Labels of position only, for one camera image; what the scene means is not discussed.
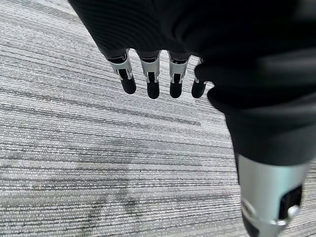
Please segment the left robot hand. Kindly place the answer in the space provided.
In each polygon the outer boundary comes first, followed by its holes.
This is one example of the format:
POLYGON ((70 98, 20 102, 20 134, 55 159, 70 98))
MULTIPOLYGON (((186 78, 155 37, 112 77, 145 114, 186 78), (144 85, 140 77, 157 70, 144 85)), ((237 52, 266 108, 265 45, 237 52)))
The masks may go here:
POLYGON ((225 116, 241 214, 252 237, 276 237, 298 214, 316 157, 313 0, 72 0, 116 64, 127 48, 201 59, 194 96, 225 116))

